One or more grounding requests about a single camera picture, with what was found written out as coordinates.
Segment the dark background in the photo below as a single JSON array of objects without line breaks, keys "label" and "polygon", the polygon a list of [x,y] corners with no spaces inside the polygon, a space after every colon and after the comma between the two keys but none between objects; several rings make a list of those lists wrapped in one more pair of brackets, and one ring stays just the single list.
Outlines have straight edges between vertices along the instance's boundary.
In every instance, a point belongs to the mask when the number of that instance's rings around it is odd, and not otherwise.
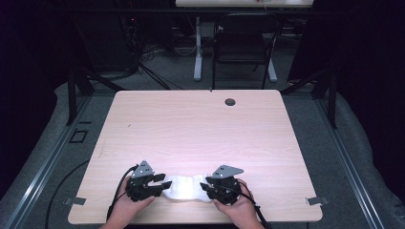
[{"label": "dark background", "polygon": [[[352,10],[354,3],[357,2],[317,0],[314,9]],[[338,72],[338,92],[351,104],[368,135],[375,167],[403,201],[404,11],[401,0],[384,1],[374,10],[368,10],[370,20],[361,24],[358,36],[353,37],[354,45]],[[114,25],[118,21],[87,23],[97,25],[98,31],[108,31],[116,30]],[[309,20],[289,79],[308,77],[328,66],[339,42],[350,35],[346,33],[348,23],[351,21]],[[68,18],[55,19],[45,14],[35,1],[1,2],[1,196],[7,192],[52,116],[56,103],[54,89],[66,82],[74,63],[89,69],[96,65],[84,42],[98,42],[98,46],[103,46],[105,41],[96,36],[83,41],[81,32],[86,31],[78,31]],[[124,47],[125,44],[115,44],[104,49],[121,53],[122,59],[117,63],[128,63],[114,68],[131,67]]]}]

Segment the white cloth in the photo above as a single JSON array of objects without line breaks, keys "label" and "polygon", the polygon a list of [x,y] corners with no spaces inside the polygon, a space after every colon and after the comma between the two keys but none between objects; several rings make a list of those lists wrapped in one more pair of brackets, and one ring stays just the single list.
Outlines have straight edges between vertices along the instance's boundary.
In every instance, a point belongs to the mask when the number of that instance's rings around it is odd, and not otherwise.
[{"label": "white cloth", "polygon": [[196,200],[209,202],[211,199],[203,190],[200,183],[207,184],[207,175],[195,175],[192,177],[184,176],[167,176],[163,182],[172,181],[169,189],[163,190],[167,198],[179,200]]}]

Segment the desk leg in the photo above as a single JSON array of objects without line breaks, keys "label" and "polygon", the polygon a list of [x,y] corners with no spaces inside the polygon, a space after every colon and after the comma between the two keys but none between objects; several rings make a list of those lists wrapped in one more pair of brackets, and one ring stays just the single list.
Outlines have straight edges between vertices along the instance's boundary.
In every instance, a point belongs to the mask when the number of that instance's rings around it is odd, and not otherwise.
[{"label": "desk leg", "polygon": [[203,56],[200,17],[196,18],[196,65],[194,66],[194,80],[202,80]]},{"label": "desk leg", "polygon": [[277,82],[276,71],[274,70],[273,61],[270,58],[270,64],[268,65],[268,77],[270,78],[271,83]]}]

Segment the white desk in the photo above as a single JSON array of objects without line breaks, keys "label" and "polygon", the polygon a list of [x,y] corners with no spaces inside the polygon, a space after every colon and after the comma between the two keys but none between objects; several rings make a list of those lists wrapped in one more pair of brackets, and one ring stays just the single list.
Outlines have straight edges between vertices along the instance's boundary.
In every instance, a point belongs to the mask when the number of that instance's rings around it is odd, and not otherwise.
[{"label": "white desk", "polygon": [[[177,7],[183,8],[311,8],[313,0],[176,0]],[[203,56],[201,49],[200,17],[196,22],[196,64],[194,80],[202,79]],[[268,65],[270,82],[277,82],[273,62]]]},{"label": "white desk", "polygon": [[[234,106],[224,101],[233,98]],[[245,180],[269,221],[316,221],[315,192],[277,91],[119,92],[106,118],[74,205],[73,224],[103,223],[118,182],[147,160],[159,173],[211,174],[221,164],[244,169]],[[160,197],[134,223],[224,223],[212,202]]]}]

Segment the black wall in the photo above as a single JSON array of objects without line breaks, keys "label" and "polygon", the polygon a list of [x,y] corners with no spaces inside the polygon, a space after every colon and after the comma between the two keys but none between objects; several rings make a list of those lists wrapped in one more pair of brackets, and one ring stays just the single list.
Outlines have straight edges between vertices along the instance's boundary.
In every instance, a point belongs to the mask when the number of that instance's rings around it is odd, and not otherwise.
[{"label": "black wall", "polygon": [[35,1],[0,3],[1,197],[50,120],[69,62],[53,22]]},{"label": "black wall", "polygon": [[[309,20],[288,79],[309,77],[327,68],[333,54],[341,51],[340,42],[349,36],[353,44],[337,72],[338,92],[366,131],[375,167],[405,201],[405,4],[401,0],[363,2],[315,2],[316,10],[366,14],[349,20]],[[354,34],[348,33],[350,28],[357,28]]]}]

